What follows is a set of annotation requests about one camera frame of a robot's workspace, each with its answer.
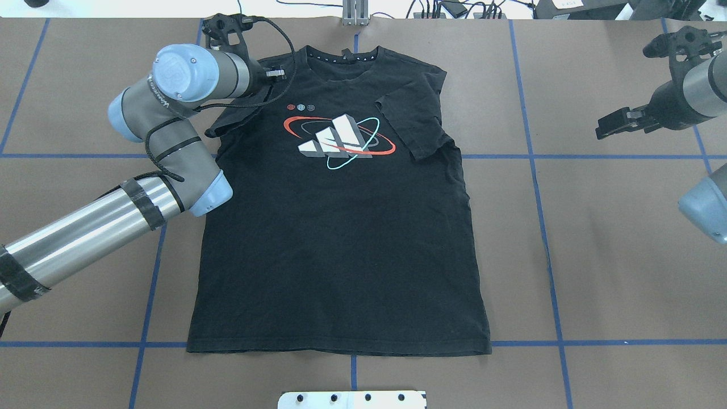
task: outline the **white bracket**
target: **white bracket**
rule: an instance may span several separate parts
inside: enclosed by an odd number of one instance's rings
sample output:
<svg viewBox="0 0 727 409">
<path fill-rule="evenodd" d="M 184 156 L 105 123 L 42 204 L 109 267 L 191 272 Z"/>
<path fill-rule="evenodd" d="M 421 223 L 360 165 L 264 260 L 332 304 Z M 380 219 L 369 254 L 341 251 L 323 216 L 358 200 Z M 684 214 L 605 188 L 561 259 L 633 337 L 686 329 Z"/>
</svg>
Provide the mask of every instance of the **white bracket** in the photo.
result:
<svg viewBox="0 0 727 409">
<path fill-rule="evenodd" d="M 427 409 L 424 391 L 286 392 L 278 409 Z"/>
<path fill-rule="evenodd" d="M 369 25 L 369 0 L 343 0 L 343 25 Z"/>
</svg>

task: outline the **t-shirt hem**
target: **t-shirt hem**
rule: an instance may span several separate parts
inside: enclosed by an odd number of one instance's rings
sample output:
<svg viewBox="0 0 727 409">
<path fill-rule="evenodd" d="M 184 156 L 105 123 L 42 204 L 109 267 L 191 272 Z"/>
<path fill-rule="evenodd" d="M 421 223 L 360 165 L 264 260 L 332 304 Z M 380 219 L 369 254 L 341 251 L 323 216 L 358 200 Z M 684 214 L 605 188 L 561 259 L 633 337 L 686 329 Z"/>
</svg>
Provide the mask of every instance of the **t-shirt hem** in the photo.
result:
<svg viewBox="0 0 727 409">
<path fill-rule="evenodd" d="M 488 339 L 455 341 L 354 341 L 335 338 L 213 338 L 187 342 L 187 352 L 289 352 L 313 350 L 333 354 L 383 357 L 465 357 L 492 354 Z"/>
</svg>

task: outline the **blue tape line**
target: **blue tape line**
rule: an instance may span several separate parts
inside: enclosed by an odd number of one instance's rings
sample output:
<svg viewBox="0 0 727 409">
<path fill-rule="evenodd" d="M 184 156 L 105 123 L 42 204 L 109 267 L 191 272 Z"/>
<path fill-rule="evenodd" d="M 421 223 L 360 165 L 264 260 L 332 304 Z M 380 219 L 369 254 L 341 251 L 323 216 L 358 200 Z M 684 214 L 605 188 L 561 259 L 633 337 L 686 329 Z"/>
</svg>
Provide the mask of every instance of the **blue tape line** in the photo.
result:
<svg viewBox="0 0 727 409">
<path fill-rule="evenodd" d="M 140 342 L 123 341 L 0 341 L 0 348 L 139 348 Z M 727 338 L 695 339 L 574 339 L 574 340 L 535 340 L 535 341 L 492 341 L 497 348 L 517 347 L 556 347 L 556 346 L 667 346 L 667 345 L 727 345 Z M 149 341 L 145 348 L 186 348 L 184 341 Z M 351 360 L 351 369 L 356 369 L 356 359 Z M 352 379 L 357 379 L 352 371 Z"/>
<path fill-rule="evenodd" d="M 156 260 L 154 261 L 154 271 L 151 274 L 151 285 L 149 286 L 149 298 L 146 302 L 146 314 L 144 316 L 144 327 L 141 332 L 141 341 L 139 345 L 139 354 L 137 355 L 137 366 L 134 370 L 134 382 L 132 384 L 132 393 L 129 397 L 129 409 L 134 409 L 136 405 L 136 396 L 139 389 L 139 379 L 141 378 L 141 368 L 144 363 L 144 351 L 146 347 L 146 337 L 149 333 L 149 321 L 151 320 L 151 309 L 154 305 L 154 294 L 156 293 L 156 279 L 159 276 L 159 266 L 161 265 L 161 248 L 164 246 L 164 237 L 166 236 L 166 225 L 161 227 L 159 234 L 159 243 L 156 246 Z"/>
<path fill-rule="evenodd" d="M 555 280 L 553 279 L 553 264 L 550 260 L 550 247 L 547 241 L 547 232 L 545 230 L 545 217 L 543 216 L 542 202 L 540 200 L 540 187 L 538 185 L 537 171 L 535 169 L 535 158 L 533 156 L 533 143 L 530 136 L 530 124 L 528 121 L 528 110 L 525 104 L 525 91 L 523 90 L 523 79 L 520 72 L 520 61 L 518 59 L 518 45 L 515 40 L 515 26 L 512 20 L 508 20 L 510 25 L 510 40 L 513 45 L 513 62 L 515 63 L 515 76 L 518 80 L 518 93 L 520 95 L 520 107 L 523 114 L 523 126 L 525 127 L 525 139 L 528 144 L 528 155 L 530 156 L 530 172 L 533 178 L 533 189 L 535 190 L 535 202 L 538 209 L 538 220 L 540 222 L 540 236 L 545 247 L 545 257 L 547 259 L 547 273 L 550 280 L 550 300 L 553 306 L 553 319 L 555 321 L 555 334 L 558 341 L 563 340 L 563 331 L 561 330 L 561 316 L 558 312 L 558 297 L 555 294 Z M 571 396 L 571 381 L 568 375 L 568 363 L 566 361 L 566 349 L 563 346 L 558 347 L 561 356 L 561 372 L 563 373 L 563 388 L 566 393 L 566 404 L 568 409 L 573 409 L 573 398 Z"/>
<path fill-rule="evenodd" d="M 351 355 L 351 390 L 358 391 L 358 368 L 355 355 Z"/>
<path fill-rule="evenodd" d="M 15 159 L 147 159 L 144 154 L 0 154 Z"/>
<path fill-rule="evenodd" d="M 463 154 L 463 159 L 727 159 L 727 155 Z"/>
<path fill-rule="evenodd" d="M 144 154 L 0 154 L 11 159 L 147 159 Z M 463 154 L 463 159 L 727 159 L 727 155 Z"/>
<path fill-rule="evenodd" d="M 202 23 L 204 22 L 204 19 L 199 19 L 199 27 L 197 27 L 197 42 L 195 44 L 199 45 L 199 42 L 202 41 Z"/>
<path fill-rule="evenodd" d="M 186 342 L 147 342 L 147 348 L 187 348 Z"/>
<path fill-rule="evenodd" d="M 0 341 L 0 348 L 138 348 L 138 342 Z"/>
<path fill-rule="evenodd" d="M 727 345 L 727 338 L 573 340 L 563 341 L 562 344 L 564 346 Z"/>
<path fill-rule="evenodd" d="M 560 346 L 558 341 L 492 341 L 493 347 L 503 346 Z"/>
<path fill-rule="evenodd" d="M 710 166 L 710 160 L 707 158 L 707 151 L 704 149 L 704 144 L 702 143 L 702 136 L 699 134 L 699 129 L 696 127 L 696 125 L 694 125 L 692 129 L 694 129 L 694 136 L 696 136 L 696 144 L 699 145 L 699 151 L 702 153 L 704 167 L 707 168 L 708 173 L 712 173 L 712 166 Z"/>
<path fill-rule="evenodd" d="M 463 154 L 462 159 L 530 159 L 525 154 Z"/>
<path fill-rule="evenodd" d="M 41 51 L 41 47 L 43 46 L 43 40 L 45 39 L 46 32 L 48 31 L 48 25 L 50 24 L 50 19 L 47 18 L 45 21 L 45 24 L 43 24 L 43 31 L 41 31 L 41 36 L 38 39 L 38 44 L 36 44 L 36 50 L 33 52 L 33 58 L 31 58 L 31 63 L 28 66 L 28 70 L 25 72 L 25 78 L 23 79 L 23 85 L 20 86 L 20 91 L 17 94 L 17 98 L 15 98 L 15 105 L 12 107 L 12 112 L 10 112 L 10 119 L 7 122 L 7 126 L 5 127 L 5 133 L 3 134 L 2 141 L 0 141 L 0 154 L 2 154 L 2 151 L 5 149 L 5 144 L 7 144 L 7 139 L 10 137 L 10 130 L 12 129 L 12 123 L 15 121 L 15 115 L 17 114 L 17 110 L 20 107 L 20 101 L 23 100 L 23 95 L 25 94 L 25 87 L 28 86 L 28 80 L 31 78 L 31 72 L 33 72 L 33 67 L 36 64 L 36 60 L 38 60 L 38 54 Z"/>
</svg>

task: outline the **black tape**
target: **black tape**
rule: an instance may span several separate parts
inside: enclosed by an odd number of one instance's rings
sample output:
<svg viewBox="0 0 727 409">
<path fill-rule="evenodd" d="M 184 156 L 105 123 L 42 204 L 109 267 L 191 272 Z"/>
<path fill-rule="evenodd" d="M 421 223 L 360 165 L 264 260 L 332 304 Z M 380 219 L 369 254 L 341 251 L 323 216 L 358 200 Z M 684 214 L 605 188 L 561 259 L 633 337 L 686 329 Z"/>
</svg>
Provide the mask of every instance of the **black tape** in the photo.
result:
<svg viewBox="0 0 727 409">
<path fill-rule="evenodd" d="M 119 187 L 121 187 L 132 202 L 134 202 L 134 206 L 139 209 L 152 231 L 162 227 L 166 223 L 159 207 L 154 205 L 151 199 L 149 199 L 149 196 L 146 194 L 146 191 L 139 183 L 137 183 L 137 181 L 129 179 L 119 185 Z"/>
<path fill-rule="evenodd" d="M 167 94 L 164 94 L 159 89 L 159 86 L 154 82 L 154 78 L 152 77 L 151 73 L 149 73 L 149 76 L 146 78 L 146 84 L 149 86 L 149 90 L 151 91 L 151 93 L 154 94 L 154 96 L 156 97 L 156 100 L 159 101 L 159 103 L 163 107 L 169 109 L 177 117 L 191 118 L 198 113 L 191 108 L 187 108 L 176 100 L 173 100 L 172 97 L 169 97 Z"/>
<path fill-rule="evenodd" d="M 23 302 L 35 300 L 50 291 L 28 274 L 5 246 L 0 246 L 0 283 Z"/>
</svg>

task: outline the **black device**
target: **black device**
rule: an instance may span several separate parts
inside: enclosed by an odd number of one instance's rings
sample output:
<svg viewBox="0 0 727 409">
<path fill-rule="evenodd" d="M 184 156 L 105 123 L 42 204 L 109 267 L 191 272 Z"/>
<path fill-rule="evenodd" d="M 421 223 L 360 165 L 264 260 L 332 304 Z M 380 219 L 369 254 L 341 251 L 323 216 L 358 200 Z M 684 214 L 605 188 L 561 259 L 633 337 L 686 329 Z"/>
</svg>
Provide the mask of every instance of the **black device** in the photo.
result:
<svg viewBox="0 0 727 409">
<path fill-rule="evenodd" d="M 614 20 L 628 6 L 629 20 L 701 20 L 699 8 L 706 0 L 582 0 L 580 7 L 558 8 L 559 0 L 540 0 L 534 17 L 539 20 Z"/>
<path fill-rule="evenodd" d="M 649 133 L 661 127 L 683 130 L 721 114 L 727 104 L 727 58 L 717 55 L 722 42 L 715 40 L 725 33 L 710 34 L 687 25 L 651 40 L 643 55 L 668 57 L 672 80 L 657 88 L 648 104 L 621 108 L 599 119 L 596 137 L 637 130 Z"/>
<path fill-rule="evenodd" d="M 48 0 L 25 0 L 25 3 L 28 6 L 33 7 L 35 9 L 38 7 L 43 7 L 46 4 L 48 4 Z"/>
<path fill-rule="evenodd" d="M 444 9 L 448 11 L 449 14 L 451 14 L 454 18 L 460 18 L 461 16 L 467 14 L 467 7 L 457 1 L 442 1 L 441 4 L 442 7 L 444 7 Z"/>
</svg>

